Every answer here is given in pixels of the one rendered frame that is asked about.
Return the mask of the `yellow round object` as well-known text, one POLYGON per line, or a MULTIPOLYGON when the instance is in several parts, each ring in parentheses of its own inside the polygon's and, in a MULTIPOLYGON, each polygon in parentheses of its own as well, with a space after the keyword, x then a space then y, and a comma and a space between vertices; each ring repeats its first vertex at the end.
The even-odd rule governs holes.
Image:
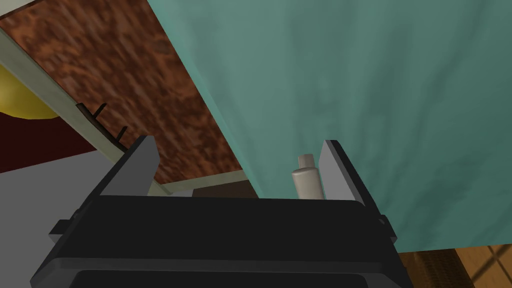
POLYGON ((18 78, 0 64, 0 112, 8 116, 27 120, 57 118, 39 97, 18 78))

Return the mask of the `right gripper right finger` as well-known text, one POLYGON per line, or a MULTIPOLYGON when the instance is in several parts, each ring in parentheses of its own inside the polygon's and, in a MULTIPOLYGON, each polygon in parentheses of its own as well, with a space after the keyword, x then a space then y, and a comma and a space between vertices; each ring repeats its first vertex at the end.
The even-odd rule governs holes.
POLYGON ((375 201, 337 140, 325 140, 318 161, 327 200, 357 201, 381 215, 375 201))

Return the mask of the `teal table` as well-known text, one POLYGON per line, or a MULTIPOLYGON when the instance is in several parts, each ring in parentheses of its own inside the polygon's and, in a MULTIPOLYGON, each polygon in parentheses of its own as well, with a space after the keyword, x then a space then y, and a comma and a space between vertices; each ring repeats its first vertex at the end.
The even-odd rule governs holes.
POLYGON ((261 198, 337 140, 400 252, 512 243, 512 0, 148 0, 261 198))

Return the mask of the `beige bottle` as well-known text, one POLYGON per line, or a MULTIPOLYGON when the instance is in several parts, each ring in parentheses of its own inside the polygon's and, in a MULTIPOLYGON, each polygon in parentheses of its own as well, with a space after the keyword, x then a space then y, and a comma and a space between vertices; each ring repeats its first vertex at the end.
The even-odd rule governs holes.
POLYGON ((315 166, 313 154, 302 154, 298 157, 299 169, 291 175, 299 199, 324 200, 324 191, 319 170, 315 166))

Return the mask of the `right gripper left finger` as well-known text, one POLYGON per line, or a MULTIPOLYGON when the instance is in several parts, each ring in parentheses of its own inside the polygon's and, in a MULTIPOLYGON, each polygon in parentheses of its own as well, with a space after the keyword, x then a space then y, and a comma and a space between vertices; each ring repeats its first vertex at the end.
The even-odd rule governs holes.
POLYGON ((100 195, 147 195, 161 162, 155 138, 140 136, 85 199, 100 195))

